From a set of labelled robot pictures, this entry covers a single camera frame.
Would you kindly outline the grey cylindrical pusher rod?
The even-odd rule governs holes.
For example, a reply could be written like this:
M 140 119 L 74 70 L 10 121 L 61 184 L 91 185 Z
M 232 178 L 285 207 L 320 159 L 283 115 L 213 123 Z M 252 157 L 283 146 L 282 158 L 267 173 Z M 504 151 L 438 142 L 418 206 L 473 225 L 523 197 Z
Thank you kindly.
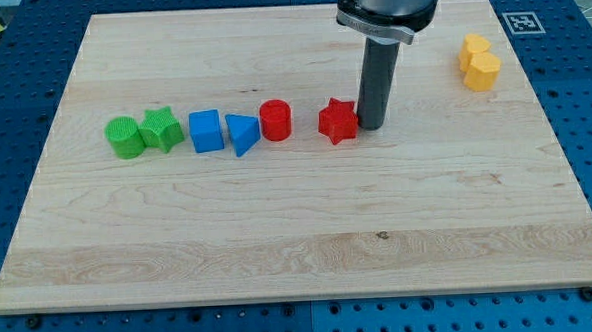
M 375 131 L 383 125 L 399 46 L 366 38 L 357 101 L 358 124 L 364 130 Z

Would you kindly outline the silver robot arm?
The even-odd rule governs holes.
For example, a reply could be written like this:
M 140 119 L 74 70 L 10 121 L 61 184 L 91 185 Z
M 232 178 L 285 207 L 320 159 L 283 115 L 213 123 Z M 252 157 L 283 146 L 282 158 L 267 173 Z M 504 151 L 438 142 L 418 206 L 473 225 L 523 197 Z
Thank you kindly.
M 387 112 L 399 48 L 434 18 L 438 0 L 338 0 L 337 22 L 365 39 L 357 101 L 359 126 L 381 128 Z

